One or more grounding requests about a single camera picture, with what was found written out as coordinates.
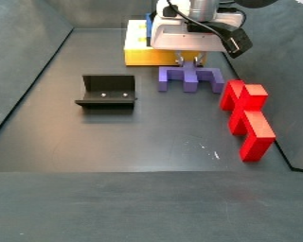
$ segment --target black cable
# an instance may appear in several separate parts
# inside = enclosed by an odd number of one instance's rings
[[[166,0],[166,3],[169,5],[169,7],[172,8],[172,10],[176,12],[176,14],[185,19],[186,21],[192,22],[193,24],[196,24],[197,26],[204,27],[205,29],[208,29],[221,40],[224,39],[223,35],[209,26],[203,25],[200,22],[195,21],[193,19],[191,19],[185,14],[182,14],[172,5],[170,1]]]

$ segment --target purple block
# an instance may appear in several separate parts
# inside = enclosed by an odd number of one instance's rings
[[[224,80],[220,69],[196,67],[191,61],[185,62],[182,67],[158,67],[158,92],[166,92],[169,79],[182,80],[185,93],[197,91],[199,81],[209,81],[215,94],[220,94],[223,90]]]

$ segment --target white robot part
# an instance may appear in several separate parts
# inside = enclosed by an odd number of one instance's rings
[[[212,22],[239,27],[243,19],[241,13],[217,13]],[[221,40],[215,34],[188,32],[182,19],[160,16],[153,18],[150,47],[168,50],[225,51]]]

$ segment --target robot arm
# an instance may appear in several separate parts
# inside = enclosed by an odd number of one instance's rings
[[[260,8],[276,0],[235,0]],[[150,31],[150,46],[158,49],[225,51],[239,57],[252,46],[240,28],[244,15],[219,10],[220,0],[158,0]]]

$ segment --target gray table surface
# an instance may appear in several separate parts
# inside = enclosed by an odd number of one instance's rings
[[[303,242],[303,174],[0,173],[0,241]]]
[[[288,171],[275,146],[257,164],[241,162],[220,95],[205,82],[182,93],[181,81],[158,93],[157,68],[125,66],[124,39],[121,29],[74,30],[1,129],[0,171]],[[207,58],[232,79],[221,54]],[[84,74],[134,75],[130,115],[82,112]]]

